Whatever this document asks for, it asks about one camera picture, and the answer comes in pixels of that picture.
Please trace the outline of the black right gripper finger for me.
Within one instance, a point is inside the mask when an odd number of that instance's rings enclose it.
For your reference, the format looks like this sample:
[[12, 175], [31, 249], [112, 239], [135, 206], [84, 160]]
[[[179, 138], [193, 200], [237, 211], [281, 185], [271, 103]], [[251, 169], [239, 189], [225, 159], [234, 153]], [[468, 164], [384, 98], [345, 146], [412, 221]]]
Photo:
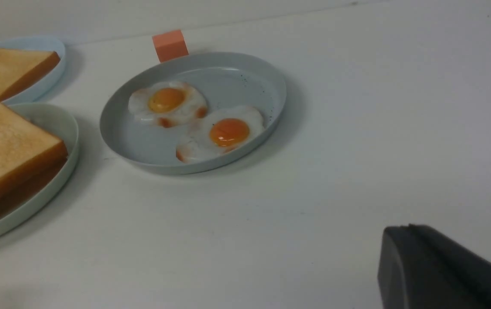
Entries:
[[491, 262], [428, 225], [384, 229], [377, 280], [385, 309], [491, 309]]

